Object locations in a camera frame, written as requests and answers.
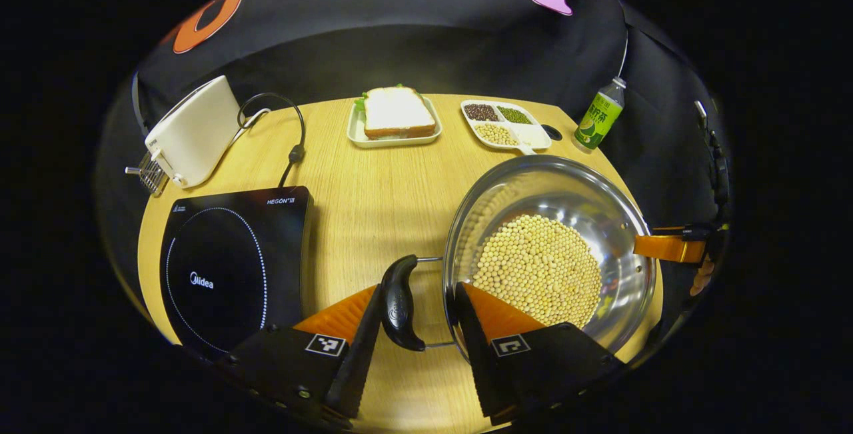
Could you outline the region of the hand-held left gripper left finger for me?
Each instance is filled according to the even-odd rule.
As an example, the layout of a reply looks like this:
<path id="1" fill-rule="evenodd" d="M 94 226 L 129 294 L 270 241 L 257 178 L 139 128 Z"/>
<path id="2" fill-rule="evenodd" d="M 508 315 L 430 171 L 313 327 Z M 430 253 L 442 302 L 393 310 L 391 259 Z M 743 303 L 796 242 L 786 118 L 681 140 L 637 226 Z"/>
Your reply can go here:
<path id="1" fill-rule="evenodd" d="M 380 328 L 381 288 L 369 286 L 292 327 L 268 325 L 217 361 L 217 371 L 299 419 L 350 430 Z"/>

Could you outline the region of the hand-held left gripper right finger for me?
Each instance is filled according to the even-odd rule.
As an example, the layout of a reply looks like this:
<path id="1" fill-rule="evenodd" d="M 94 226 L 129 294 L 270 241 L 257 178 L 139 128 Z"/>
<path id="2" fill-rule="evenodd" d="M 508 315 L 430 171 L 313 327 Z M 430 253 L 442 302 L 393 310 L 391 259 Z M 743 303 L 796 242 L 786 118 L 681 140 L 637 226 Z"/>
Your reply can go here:
<path id="1" fill-rule="evenodd" d="M 479 405 L 493 425 L 552 409 L 624 373 L 621 360 L 573 324 L 545 327 L 464 282 L 454 304 Z"/>

